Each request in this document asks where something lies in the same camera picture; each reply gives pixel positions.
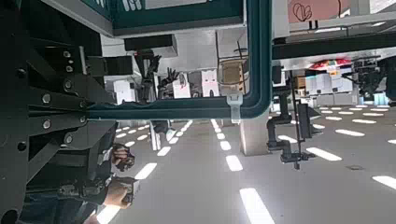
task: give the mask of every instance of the fluorescent light panel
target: fluorescent light panel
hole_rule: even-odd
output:
[[[257,190],[240,189],[239,193],[251,224],[275,224]]]
[[[340,111],[340,112],[338,112],[338,114],[340,114],[340,115],[353,115],[353,112],[349,112],[349,111]]]
[[[106,206],[96,218],[100,224],[108,224],[119,211],[118,206]]]
[[[170,147],[163,147],[163,149],[161,149],[161,151],[158,152],[157,156],[166,156],[166,154],[168,154],[168,152],[171,150]]]
[[[373,109],[371,109],[371,111],[376,111],[376,112],[387,112],[387,111],[389,111],[389,110],[386,109],[386,108],[373,108]]]
[[[123,138],[126,136],[126,133],[120,133],[116,136],[116,138]]]
[[[218,139],[219,139],[219,140],[225,139],[224,133],[218,133]]]
[[[228,151],[231,149],[231,145],[228,141],[221,141],[220,146],[221,146],[221,149],[223,149],[224,151]]]
[[[338,130],[335,130],[335,132],[354,136],[354,137],[363,137],[365,135],[364,133],[353,132],[353,131],[345,130],[345,129],[338,129]]]
[[[280,135],[280,136],[278,136],[277,138],[279,138],[280,140],[289,141],[289,142],[291,142],[291,143],[297,143],[297,140],[295,140],[294,138],[290,138],[290,137],[288,137],[288,136],[286,136],[286,135]]]
[[[140,137],[137,138],[138,141],[145,140],[148,136],[146,134],[141,135]]]
[[[327,151],[322,150],[322,149],[317,148],[317,147],[309,147],[306,150],[308,152],[310,152],[310,153],[313,153],[313,154],[315,154],[315,155],[327,160],[327,161],[341,161],[342,160],[341,157],[333,155],[332,153],[327,152]]]
[[[363,116],[366,117],[382,117],[384,114],[378,114],[378,113],[363,113]]]
[[[131,146],[134,145],[134,143],[135,143],[135,142],[127,142],[127,143],[125,144],[125,146],[126,146],[126,147],[131,147]]]
[[[316,129],[325,129],[326,128],[323,125],[318,125],[318,124],[313,124],[313,125],[314,125],[314,128],[316,128]]]
[[[326,117],[326,119],[328,119],[328,120],[341,120],[342,118],[338,118],[338,117]]]
[[[355,123],[364,123],[364,124],[375,124],[375,120],[368,120],[368,119],[353,119],[352,122]]]
[[[174,138],[172,138],[172,139],[169,141],[169,144],[174,145],[174,144],[177,143],[177,141],[178,141],[178,137],[174,137]]]
[[[396,189],[396,179],[387,175],[373,176],[373,180],[386,185],[390,188]]]
[[[231,171],[241,171],[244,167],[241,164],[241,161],[236,156],[228,156],[225,158],[228,164],[228,167]]]
[[[155,162],[146,164],[145,167],[143,167],[143,169],[140,170],[139,173],[137,173],[137,175],[134,178],[138,179],[138,180],[146,179],[151,174],[151,172],[155,169],[156,166],[157,166],[157,163],[155,163]]]

